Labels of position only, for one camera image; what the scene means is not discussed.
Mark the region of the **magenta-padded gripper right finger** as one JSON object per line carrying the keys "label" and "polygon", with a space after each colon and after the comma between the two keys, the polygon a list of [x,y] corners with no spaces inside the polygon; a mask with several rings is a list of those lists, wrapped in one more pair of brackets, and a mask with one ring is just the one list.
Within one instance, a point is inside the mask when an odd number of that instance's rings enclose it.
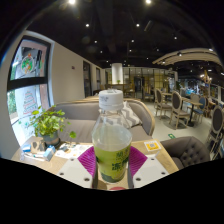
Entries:
{"label": "magenta-padded gripper right finger", "polygon": [[144,155],[131,147],[127,169],[128,187],[141,188],[168,175],[156,154]]}

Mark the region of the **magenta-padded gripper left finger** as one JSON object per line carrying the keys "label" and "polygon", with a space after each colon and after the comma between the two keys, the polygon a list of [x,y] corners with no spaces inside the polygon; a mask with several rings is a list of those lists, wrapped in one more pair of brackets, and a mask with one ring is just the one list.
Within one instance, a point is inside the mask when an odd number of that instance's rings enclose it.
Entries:
{"label": "magenta-padded gripper left finger", "polygon": [[88,148],[78,158],[70,158],[57,175],[81,187],[96,189],[98,186],[98,165],[94,147]]}

